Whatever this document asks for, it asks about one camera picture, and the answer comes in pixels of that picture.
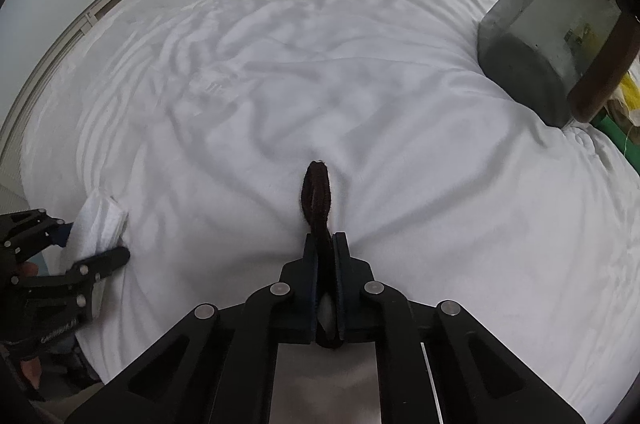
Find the person's left hand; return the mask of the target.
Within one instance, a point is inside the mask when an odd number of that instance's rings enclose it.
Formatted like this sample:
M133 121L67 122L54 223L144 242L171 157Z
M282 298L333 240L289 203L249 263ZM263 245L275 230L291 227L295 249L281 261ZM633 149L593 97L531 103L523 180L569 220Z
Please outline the person's left hand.
M1 263L1 345L9 363L28 389L40 389L41 283L31 262Z

